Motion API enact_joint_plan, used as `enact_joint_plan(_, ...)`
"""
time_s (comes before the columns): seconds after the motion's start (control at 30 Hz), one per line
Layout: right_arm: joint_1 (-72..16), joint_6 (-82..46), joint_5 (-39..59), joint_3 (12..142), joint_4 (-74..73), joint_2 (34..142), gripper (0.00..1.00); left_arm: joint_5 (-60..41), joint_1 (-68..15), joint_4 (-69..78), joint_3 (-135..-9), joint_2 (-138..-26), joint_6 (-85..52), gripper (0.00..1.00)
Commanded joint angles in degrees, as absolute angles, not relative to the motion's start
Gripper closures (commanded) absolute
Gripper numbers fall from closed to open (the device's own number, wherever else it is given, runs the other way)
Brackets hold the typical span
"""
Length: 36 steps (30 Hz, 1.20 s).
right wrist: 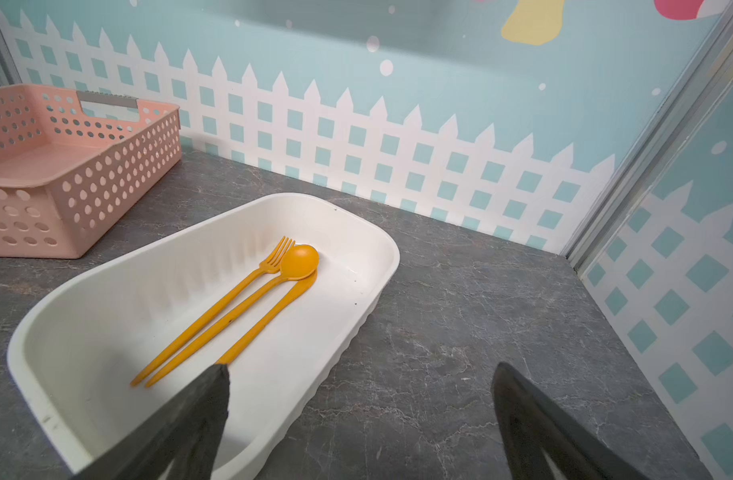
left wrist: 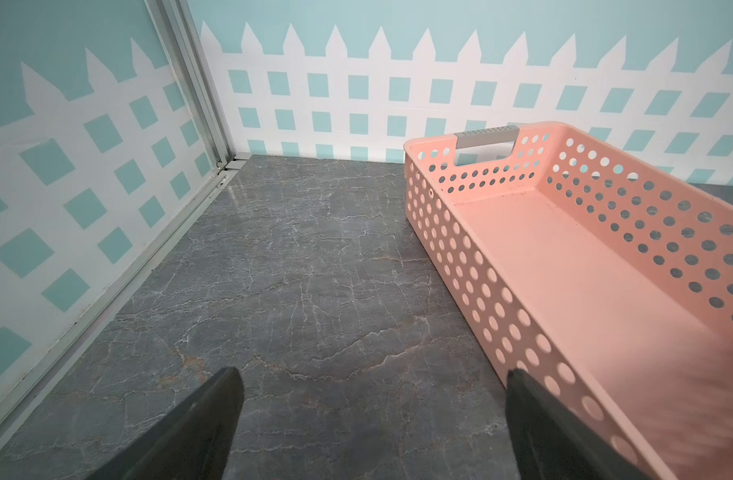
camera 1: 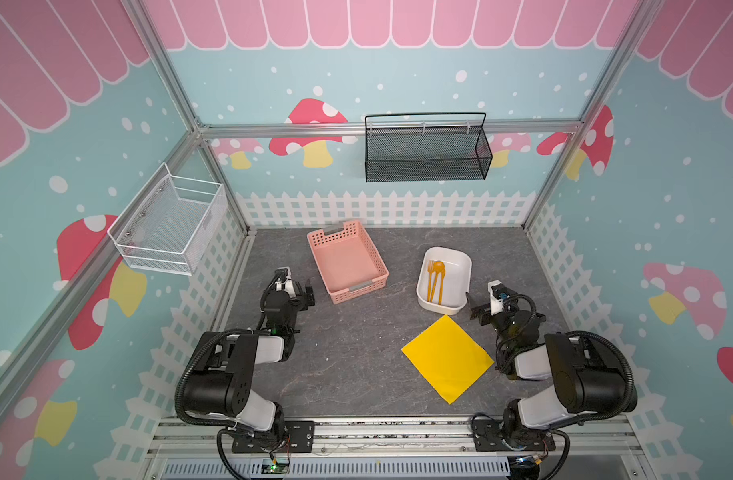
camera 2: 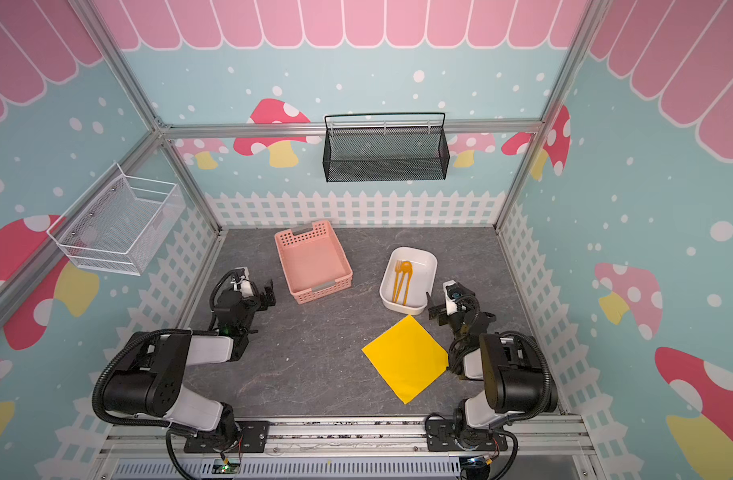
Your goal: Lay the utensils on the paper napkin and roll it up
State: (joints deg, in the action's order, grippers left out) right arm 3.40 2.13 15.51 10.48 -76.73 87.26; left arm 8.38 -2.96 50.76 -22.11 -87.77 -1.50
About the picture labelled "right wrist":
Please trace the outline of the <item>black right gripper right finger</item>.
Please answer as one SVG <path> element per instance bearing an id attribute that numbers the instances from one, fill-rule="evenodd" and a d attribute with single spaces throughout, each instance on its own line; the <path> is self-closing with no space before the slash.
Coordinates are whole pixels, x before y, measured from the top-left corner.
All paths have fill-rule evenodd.
<path id="1" fill-rule="evenodd" d="M 644 479 L 507 362 L 492 380 L 494 410 L 514 479 Z"/>

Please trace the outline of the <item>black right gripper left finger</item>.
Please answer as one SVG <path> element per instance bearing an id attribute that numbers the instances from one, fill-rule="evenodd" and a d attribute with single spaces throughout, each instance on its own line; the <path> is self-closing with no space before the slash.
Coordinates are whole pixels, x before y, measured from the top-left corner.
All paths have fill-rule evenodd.
<path id="1" fill-rule="evenodd" d="M 228 400 L 228 366 L 214 364 L 74 478 L 211 478 Z"/>

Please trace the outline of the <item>yellow plastic knife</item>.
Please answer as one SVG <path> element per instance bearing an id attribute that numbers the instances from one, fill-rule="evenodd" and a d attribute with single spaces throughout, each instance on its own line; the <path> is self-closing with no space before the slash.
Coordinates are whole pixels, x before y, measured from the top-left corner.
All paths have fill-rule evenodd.
<path id="1" fill-rule="evenodd" d="M 230 365 L 234 362 L 280 312 L 283 312 L 290 304 L 294 303 L 314 285 L 316 278 L 318 278 L 318 271 L 314 270 L 308 277 L 296 282 L 296 285 L 264 317 L 260 318 L 240 340 L 222 357 L 218 358 L 216 364 Z"/>

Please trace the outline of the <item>yellow plastic fork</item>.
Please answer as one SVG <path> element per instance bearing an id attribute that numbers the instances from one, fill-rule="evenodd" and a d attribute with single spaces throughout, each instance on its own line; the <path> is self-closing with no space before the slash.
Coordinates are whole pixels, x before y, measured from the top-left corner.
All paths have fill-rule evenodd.
<path id="1" fill-rule="evenodd" d="M 286 255 L 286 252 L 290 248 L 296 245 L 296 241 L 290 239 L 290 237 L 284 236 L 272 253 L 258 264 L 258 268 L 250 272 L 246 278 L 244 278 L 239 284 L 236 284 L 232 290 L 230 290 L 225 296 L 222 296 L 216 304 L 208 308 L 193 324 L 190 324 L 184 332 L 182 332 L 165 350 L 162 350 L 148 366 L 146 366 L 135 378 L 130 382 L 132 387 L 137 386 L 155 372 L 166 360 L 169 360 L 178 350 L 181 350 L 196 334 L 200 333 L 214 318 L 228 307 L 230 302 L 233 302 L 252 282 L 255 282 L 258 278 L 266 274 L 276 274 L 280 272 L 280 264 L 282 258 Z"/>

